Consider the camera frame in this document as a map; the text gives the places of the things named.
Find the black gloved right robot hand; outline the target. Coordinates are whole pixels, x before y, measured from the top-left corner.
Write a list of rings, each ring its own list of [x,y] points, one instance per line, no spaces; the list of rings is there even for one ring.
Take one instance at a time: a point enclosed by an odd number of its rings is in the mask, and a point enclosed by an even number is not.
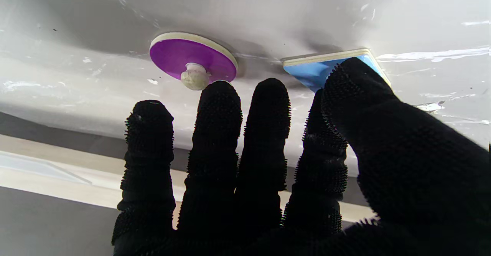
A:
[[[127,119],[115,256],[489,256],[489,151],[402,102],[351,57],[315,93],[284,210],[290,101],[256,86],[242,124],[233,86],[205,88],[177,229],[173,117],[156,100]]]

